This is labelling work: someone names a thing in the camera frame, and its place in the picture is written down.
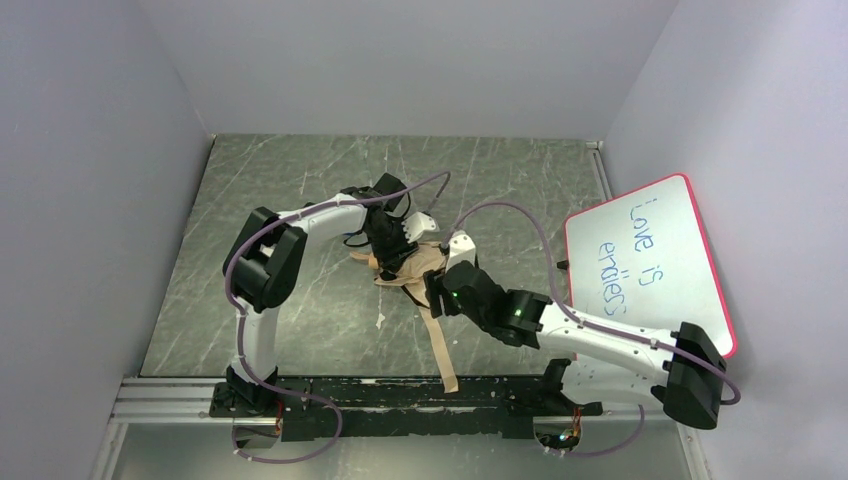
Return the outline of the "beige folding umbrella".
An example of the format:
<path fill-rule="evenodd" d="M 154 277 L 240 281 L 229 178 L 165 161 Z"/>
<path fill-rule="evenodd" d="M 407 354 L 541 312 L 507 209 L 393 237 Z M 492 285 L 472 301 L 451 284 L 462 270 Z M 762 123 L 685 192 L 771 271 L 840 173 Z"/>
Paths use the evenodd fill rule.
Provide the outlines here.
<path fill-rule="evenodd" d="M 427 298 L 428 290 L 424 280 L 426 273 L 441 273 L 444 270 L 447 260 L 439 248 L 439 243 L 420 243 L 418 250 L 404 260 L 400 269 L 394 273 L 394 278 L 388 280 L 381 277 L 381 274 L 388 274 L 388 271 L 378 266 L 373 253 L 354 251 L 350 253 L 350 257 L 356 262 L 365 264 L 372 271 L 374 283 L 377 286 L 400 289 L 417 307 L 429 334 L 444 392 L 457 393 L 459 380 L 454 371 L 440 323 L 430 311 L 431 301 Z"/>

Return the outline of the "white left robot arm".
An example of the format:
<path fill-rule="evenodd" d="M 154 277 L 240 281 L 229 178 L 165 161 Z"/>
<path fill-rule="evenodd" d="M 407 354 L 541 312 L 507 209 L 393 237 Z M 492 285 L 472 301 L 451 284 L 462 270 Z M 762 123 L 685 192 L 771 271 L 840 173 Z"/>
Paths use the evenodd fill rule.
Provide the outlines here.
<path fill-rule="evenodd" d="M 348 187 L 297 210 L 259 207 L 250 213 L 223 266 L 226 295 L 247 316 L 243 351 L 227 368 L 226 384 L 249 409 L 264 411 L 275 401 L 270 389 L 277 376 L 273 316 L 293 292 L 307 250 L 336 237 L 363 234 L 380 279 L 395 279 L 418 249 L 404 229 L 404 216 L 395 213 L 409 191 L 385 173 L 374 186 Z"/>

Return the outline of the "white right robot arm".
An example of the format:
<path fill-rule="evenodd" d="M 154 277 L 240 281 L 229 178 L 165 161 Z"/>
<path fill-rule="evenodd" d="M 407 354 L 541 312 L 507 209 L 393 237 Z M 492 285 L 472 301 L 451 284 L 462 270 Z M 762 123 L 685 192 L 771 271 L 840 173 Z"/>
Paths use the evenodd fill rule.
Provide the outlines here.
<path fill-rule="evenodd" d="M 550 297 L 504 289 L 478 266 L 462 261 L 424 275 L 434 317 L 464 315 L 512 347 L 585 355 L 633 373 L 593 401 L 658 401 L 671 419 L 712 430 L 722 406 L 726 362 L 707 332 L 683 322 L 674 330 L 637 328 L 562 309 Z"/>

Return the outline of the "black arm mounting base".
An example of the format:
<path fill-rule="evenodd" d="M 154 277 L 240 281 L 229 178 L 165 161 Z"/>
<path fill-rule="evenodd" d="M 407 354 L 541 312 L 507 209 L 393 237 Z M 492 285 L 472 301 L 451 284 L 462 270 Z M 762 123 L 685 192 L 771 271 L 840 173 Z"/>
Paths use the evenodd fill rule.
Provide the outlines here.
<path fill-rule="evenodd" d="M 534 421 L 600 416 L 601 403 L 568 399 L 553 375 L 463 376 L 454 393 L 438 376 L 280 377 L 290 397 L 266 389 L 240 395 L 226 382 L 215 385 L 208 414 L 242 426 L 281 423 L 283 442 L 342 437 L 399 437 L 498 434 L 534 438 Z"/>

